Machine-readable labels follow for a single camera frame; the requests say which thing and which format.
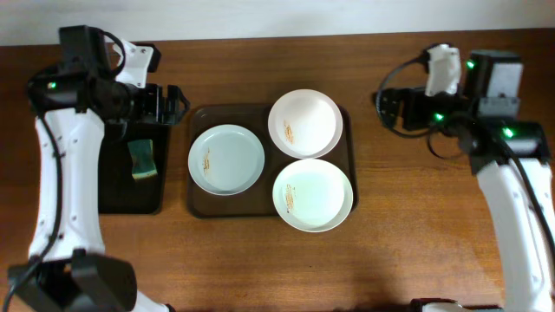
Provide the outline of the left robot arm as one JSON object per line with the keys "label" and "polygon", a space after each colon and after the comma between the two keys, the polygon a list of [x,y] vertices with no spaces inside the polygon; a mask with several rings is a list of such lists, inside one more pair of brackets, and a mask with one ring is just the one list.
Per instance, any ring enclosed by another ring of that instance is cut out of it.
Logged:
{"label": "left robot arm", "polygon": [[41,153],[36,229],[28,260],[8,269],[8,299],[35,311],[168,311],[139,291],[133,266],[105,253],[98,166],[108,124],[178,124],[190,104],[180,88],[147,81],[153,44],[96,27],[58,31],[62,58],[27,82]]}

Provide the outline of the white plate bottom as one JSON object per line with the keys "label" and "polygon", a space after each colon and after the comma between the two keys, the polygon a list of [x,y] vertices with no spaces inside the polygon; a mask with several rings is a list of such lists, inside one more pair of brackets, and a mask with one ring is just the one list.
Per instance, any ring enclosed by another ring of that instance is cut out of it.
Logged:
{"label": "white plate bottom", "polygon": [[355,192],[337,166],[321,159],[301,159],[277,175],[272,202],[289,226],[318,233],[336,228],[347,218]]}

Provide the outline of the green yellow sponge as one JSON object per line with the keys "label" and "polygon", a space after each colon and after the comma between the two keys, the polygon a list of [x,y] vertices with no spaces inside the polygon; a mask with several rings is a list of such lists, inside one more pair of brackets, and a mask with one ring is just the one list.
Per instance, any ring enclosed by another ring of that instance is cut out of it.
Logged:
{"label": "green yellow sponge", "polygon": [[132,140],[127,143],[127,147],[132,160],[131,174],[135,181],[149,179],[158,175],[154,162],[152,140]]}

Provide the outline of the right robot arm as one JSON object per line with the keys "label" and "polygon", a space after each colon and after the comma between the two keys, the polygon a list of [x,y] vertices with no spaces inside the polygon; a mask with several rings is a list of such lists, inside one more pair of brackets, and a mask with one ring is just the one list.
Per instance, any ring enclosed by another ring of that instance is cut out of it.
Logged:
{"label": "right robot arm", "polygon": [[478,49],[462,62],[449,44],[424,49],[381,81],[378,119],[405,139],[455,138],[493,221],[505,311],[554,309],[551,155],[543,127],[520,121],[519,55]]}

